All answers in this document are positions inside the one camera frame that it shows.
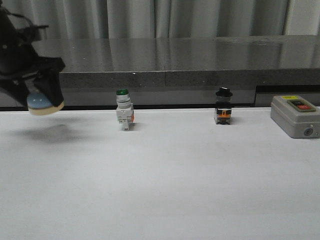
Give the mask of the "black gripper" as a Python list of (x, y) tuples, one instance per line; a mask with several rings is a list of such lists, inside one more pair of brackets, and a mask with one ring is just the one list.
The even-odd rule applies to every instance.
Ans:
[[(16, 29), (10, 17), (26, 21), (28, 27)], [(60, 72), (65, 67), (60, 57), (38, 55), (32, 43), (40, 26), (24, 15), (0, 11), (0, 91), (27, 108), (30, 94), (25, 80), (34, 77), (33, 85), (52, 105), (63, 102)]]

